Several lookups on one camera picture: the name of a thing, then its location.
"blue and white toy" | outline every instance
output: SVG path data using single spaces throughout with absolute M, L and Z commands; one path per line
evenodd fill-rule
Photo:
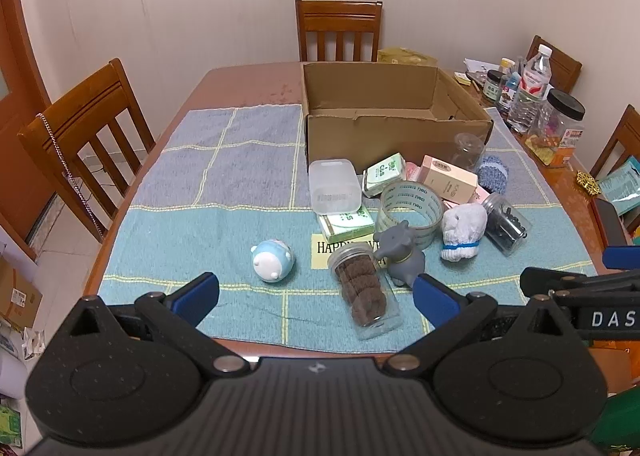
M 295 258 L 291 249 L 279 240 L 266 240 L 251 247 L 254 270 L 264 282 L 279 282 L 289 275 Z

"yellow card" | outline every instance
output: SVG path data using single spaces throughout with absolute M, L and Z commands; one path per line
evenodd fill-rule
M 327 243 L 322 234 L 311 234 L 311 269 L 312 270 L 326 270 L 326 262 L 329 256 L 338 248 L 347 243 L 366 242 L 369 243 L 373 250 L 378 249 L 378 242 L 373 240 L 373 234 L 362 236 L 361 238 L 353 238 L 349 241 L 343 241 L 338 243 Z

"chair backrest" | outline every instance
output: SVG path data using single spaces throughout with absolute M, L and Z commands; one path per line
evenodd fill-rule
M 146 152 L 151 152 L 156 143 L 142 116 L 122 63 L 120 59 L 114 59 L 44 111 L 44 116 L 72 175 L 82 179 L 111 219 L 116 214 L 117 206 L 80 160 L 78 152 L 89 144 L 102 162 L 104 171 L 113 180 L 118 192 L 124 196 L 129 185 L 98 139 L 97 133 L 104 127 L 109 128 L 131 170 L 136 173 L 140 168 L 140 161 L 116 120 L 116 116 L 125 110 L 128 110 Z M 55 191 L 84 226 L 101 242 L 107 227 L 96 217 L 100 229 L 98 233 L 82 201 L 65 179 L 62 164 L 43 121 L 36 117 L 33 122 L 20 130 L 18 137 Z
M 306 62 L 306 32 L 318 34 L 318 60 L 326 60 L 326 32 L 335 32 L 335 59 L 344 60 L 344 34 L 353 32 L 353 60 L 360 61 L 362 34 L 372 33 L 371 61 L 378 59 L 382 1 L 302 1 L 296 0 L 300 61 Z
M 618 126 L 611 135 L 601 155 L 596 160 L 596 163 L 593 165 L 591 175 L 594 178 L 599 175 L 617 144 L 621 144 L 624 151 L 609 172 L 619 168 L 631 156 L 635 156 L 640 160 L 640 114 L 638 114 L 632 105 L 626 107 L 625 113 L 622 115 L 622 118 L 620 118 Z M 633 232 L 638 227 L 640 227 L 640 216 L 629 223 L 627 230 Z
M 551 62 L 551 85 L 565 93 L 571 93 L 574 89 L 575 81 L 578 80 L 582 63 L 572 59 L 563 51 L 559 50 L 551 43 L 545 41 L 539 35 L 533 38 L 527 60 L 538 53 L 538 46 L 544 44 L 553 50 L 549 62 Z

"gray toy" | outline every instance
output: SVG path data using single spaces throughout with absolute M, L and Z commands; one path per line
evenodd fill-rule
M 415 246 L 415 230 L 404 220 L 393 227 L 376 232 L 373 240 L 379 243 L 374 252 L 377 260 L 386 258 L 386 270 L 396 286 L 414 287 L 418 274 L 424 272 L 424 252 Z

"wooden table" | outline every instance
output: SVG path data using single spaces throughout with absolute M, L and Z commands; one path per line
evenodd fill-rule
M 469 87 L 467 90 L 474 98 L 480 100 L 483 106 L 490 105 L 490 102 L 482 99 L 482 95 L 477 93 L 473 88 Z M 299 104 L 301 97 L 300 63 L 298 62 L 219 68 L 207 73 L 182 105 L 171 124 L 160 136 L 155 149 L 137 173 L 136 179 L 127 191 L 120 208 L 118 208 L 118 213 L 100 248 L 100 252 L 98 253 L 84 289 L 84 294 L 98 293 L 118 228 L 129 209 L 136 190 L 145 174 L 160 156 L 160 152 L 166 146 L 172 132 L 174 132 L 174 129 L 188 111 L 205 108 L 257 106 L 259 104 Z M 588 197 L 574 183 L 575 173 L 568 168 L 546 168 L 537 158 L 534 156 L 532 156 L 532 158 L 536 160 L 538 168 L 544 175 L 546 182 L 548 182 L 558 196 L 564 210 L 569 214 L 598 273 L 604 273 L 606 269 L 604 269 L 601 261 L 602 246 L 600 245 L 600 235 L 590 216 Z M 271 344 L 229 340 L 219 340 L 219 342 L 242 356 L 341 356 L 339 354 L 319 354 L 318 352 L 274 346 Z

